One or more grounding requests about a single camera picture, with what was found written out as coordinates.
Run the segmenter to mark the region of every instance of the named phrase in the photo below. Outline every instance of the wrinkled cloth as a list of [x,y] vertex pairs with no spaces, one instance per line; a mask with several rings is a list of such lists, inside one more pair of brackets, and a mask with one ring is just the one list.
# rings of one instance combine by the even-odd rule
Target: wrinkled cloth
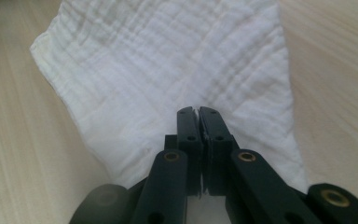
[[[146,177],[176,111],[204,105],[306,189],[275,1],[63,0],[31,52],[112,183]],[[224,198],[189,198],[187,223],[229,223]]]

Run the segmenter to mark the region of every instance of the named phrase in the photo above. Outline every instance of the tabletop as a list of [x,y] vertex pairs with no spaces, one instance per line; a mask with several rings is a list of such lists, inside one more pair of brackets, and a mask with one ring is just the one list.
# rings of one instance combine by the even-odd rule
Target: tabletop
[[[310,183],[358,197],[358,0],[281,0]],[[68,223],[109,181],[29,48],[59,0],[0,0],[0,223]]]

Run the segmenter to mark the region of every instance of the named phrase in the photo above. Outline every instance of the white cloth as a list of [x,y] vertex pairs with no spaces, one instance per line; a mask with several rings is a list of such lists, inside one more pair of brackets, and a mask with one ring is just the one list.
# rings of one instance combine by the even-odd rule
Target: white cloth
[[[273,0],[63,0],[31,52],[116,184],[147,176],[177,110],[205,105],[306,189]],[[228,223],[222,200],[206,198],[189,200],[187,223]]]

